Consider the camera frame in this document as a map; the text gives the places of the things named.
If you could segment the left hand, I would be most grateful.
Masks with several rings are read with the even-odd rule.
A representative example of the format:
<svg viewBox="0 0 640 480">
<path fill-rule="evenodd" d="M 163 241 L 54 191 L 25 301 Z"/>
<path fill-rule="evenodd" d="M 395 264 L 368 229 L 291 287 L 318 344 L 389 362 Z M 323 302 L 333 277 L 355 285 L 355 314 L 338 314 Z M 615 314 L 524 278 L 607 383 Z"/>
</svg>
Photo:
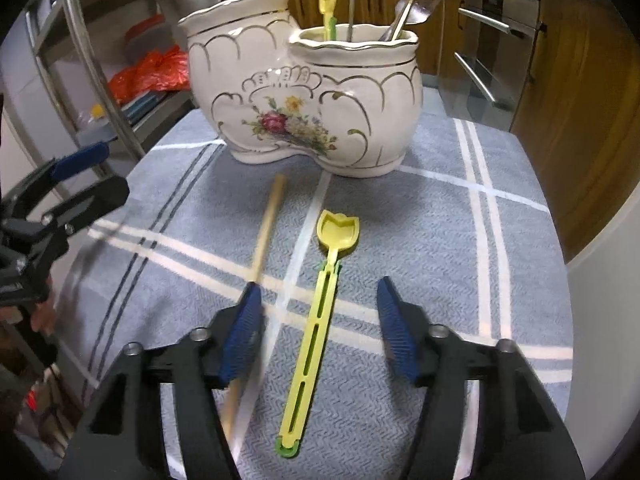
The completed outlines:
<svg viewBox="0 0 640 480">
<path fill-rule="evenodd" d="M 53 285 L 48 283 L 49 296 L 40 304 L 36 304 L 34 312 L 30 315 L 30 326 L 36 333 L 43 333 L 50 336 L 54 331 L 55 324 L 55 294 Z"/>
</svg>

